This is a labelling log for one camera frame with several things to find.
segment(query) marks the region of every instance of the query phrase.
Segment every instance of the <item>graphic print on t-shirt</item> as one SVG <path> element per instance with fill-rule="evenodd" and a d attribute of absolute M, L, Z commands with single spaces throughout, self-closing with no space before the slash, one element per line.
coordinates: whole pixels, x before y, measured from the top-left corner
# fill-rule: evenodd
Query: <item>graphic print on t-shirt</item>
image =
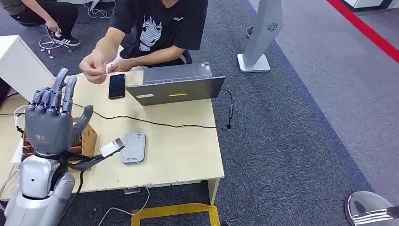
<path fill-rule="evenodd" d="M 144 23 L 140 35 L 140 50 L 150 51 L 150 47 L 155 45 L 155 43 L 160 39 L 161 34 L 162 22 L 157 24 L 151 16 L 148 20 L 145 20 L 144 15 Z"/>

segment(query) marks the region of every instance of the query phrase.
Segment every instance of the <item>label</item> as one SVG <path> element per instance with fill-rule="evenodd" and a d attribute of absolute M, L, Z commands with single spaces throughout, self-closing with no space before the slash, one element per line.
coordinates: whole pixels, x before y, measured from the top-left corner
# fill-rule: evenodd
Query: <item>label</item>
<path fill-rule="evenodd" d="M 171 94 L 169 95 L 170 97 L 178 97 L 178 96 L 185 96 L 187 95 L 187 93 L 175 93 L 175 94 Z"/>
<path fill-rule="evenodd" d="M 144 95 L 137 95 L 137 98 L 146 98 L 146 97 L 153 97 L 154 95 L 152 93 L 150 94 L 144 94 Z"/>

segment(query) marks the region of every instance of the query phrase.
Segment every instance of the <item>laptop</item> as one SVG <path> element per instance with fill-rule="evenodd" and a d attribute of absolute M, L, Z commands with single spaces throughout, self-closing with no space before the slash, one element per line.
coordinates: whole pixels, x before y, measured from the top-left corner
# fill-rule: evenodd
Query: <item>laptop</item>
<path fill-rule="evenodd" d="M 213 76 L 210 65 L 194 63 L 145 68 L 141 85 L 126 90 L 143 106 L 216 98 L 224 76 Z"/>

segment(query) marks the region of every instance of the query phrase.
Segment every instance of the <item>speaker grille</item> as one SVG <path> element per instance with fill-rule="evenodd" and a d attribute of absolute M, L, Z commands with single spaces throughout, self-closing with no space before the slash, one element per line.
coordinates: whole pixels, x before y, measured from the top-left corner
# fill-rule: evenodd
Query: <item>speaker grille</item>
<path fill-rule="evenodd" d="M 279 27 L 278 23 L 276 22 L 272 22 L 267 26 L 267 31 L 269 32 L 274 32 L 277 30 L 277 28 Z"/>

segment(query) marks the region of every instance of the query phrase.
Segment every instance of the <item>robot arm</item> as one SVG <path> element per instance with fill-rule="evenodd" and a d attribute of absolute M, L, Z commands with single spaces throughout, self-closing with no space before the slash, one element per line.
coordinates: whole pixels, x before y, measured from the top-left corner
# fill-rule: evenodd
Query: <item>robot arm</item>
<path fill-rule="evenodd" d="M 5 210 L 5 226 L 58 225 L 75 185 L 67 167 L 85 171 L 123 148 L 106 157 L 100 154 L 88 157 L 68 151 L 79 142 L 93 115 L 93 106 L 86 106 L 73 125 L 71 113 L 76 77 L 67 77 L 65 83 L 66 74 L 67 69 L 61 69 L 52 88 L 37 90 L 25 110 L 25 132 L 34 151 L 21 163 L 19 181 Z M 69 158 L 78 158 L 80 162 L 71 164 Z"/>

